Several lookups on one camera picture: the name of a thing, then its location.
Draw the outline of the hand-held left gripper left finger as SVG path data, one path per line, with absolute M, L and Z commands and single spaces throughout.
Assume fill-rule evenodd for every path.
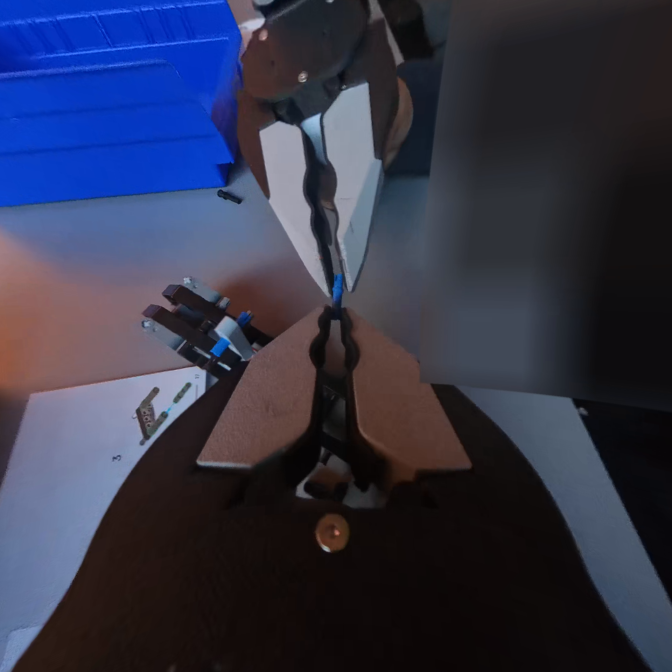
M 277 460 L 286 475 L 313 470 L 321 453 L 317 377 L 329 329 L 330 307 L 316 308 L 246 363 L 197 466 L 252 471 Z

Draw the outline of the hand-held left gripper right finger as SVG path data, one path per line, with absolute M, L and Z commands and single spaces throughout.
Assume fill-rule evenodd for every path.
M 341 334 L 354 348 L 355 428 L 382 460 L 376 486 L 391 491 L 420 476 L 471 470 L 436 393 L 421 381 L 416 357 L 350 308 L 342 310 Z

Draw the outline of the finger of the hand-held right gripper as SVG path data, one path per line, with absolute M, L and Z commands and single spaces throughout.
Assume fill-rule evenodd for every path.
M 337 252 L 348 292 L 362 271 L 383 179 L 376 157 L 368 83 L 343 90 L 323 115 L 326 156 L 335 173 Z
M 324 206 L 327 176 L 323 119 L 311 116 L 300 124 L 276 121 L 259 132 L 269 203 L 311 278 L 326 295 L 334 276 L 335 217 Z

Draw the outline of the black grey lego assembly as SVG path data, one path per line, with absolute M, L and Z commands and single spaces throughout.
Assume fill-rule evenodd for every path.
M 235 318 L 229 312 L 228 298 L 217 293 L 206 296 L 196 287 L 197 283 L 191 278 L 186 278 L 182 284 L 166 287 L 163 297 L 169 307 L 148 306 L 142 313 L 142 328 L 196 366 L 201 373 L 213 378 L 216 391 L 227 388 L 227 402 L 246 363 L 274 339 L 252 324 L 250 313 L 242 313 Z M 365 445 L 355 428 L 354 395 L 349 374 L 354 363 L 354 348 L 343 343 L 342 311 L 340 319 L 334 319 L 331 300 L 325 306 L 330 307 L 330 329 L 317 377 L 322 401 L 318 419 L 321 453 L 316 465 L 323 451 L 330 451 L 349 465 L 355 482 L 364 483 L 366 487 L 380 471 L 381 461 Z M 197 450 L 195 463 L 217 420 Z M 292 487 L 307 476 L 286 475 L 277 460 L 262 469 L 231 471 L 248 473 L 256 479 L 272 474 L 285 487 Z

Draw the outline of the lego instruction booklet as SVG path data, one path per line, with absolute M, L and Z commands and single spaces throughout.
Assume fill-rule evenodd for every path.
M 214 383 L 187 367 L 30 396 L 1 485 L 2 671 L 62 599 L 133 467 Z

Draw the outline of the blue plastic bin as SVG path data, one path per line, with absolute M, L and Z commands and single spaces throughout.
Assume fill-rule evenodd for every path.
M 225 189 L 227 1 L 2 1 L 1 206 Z

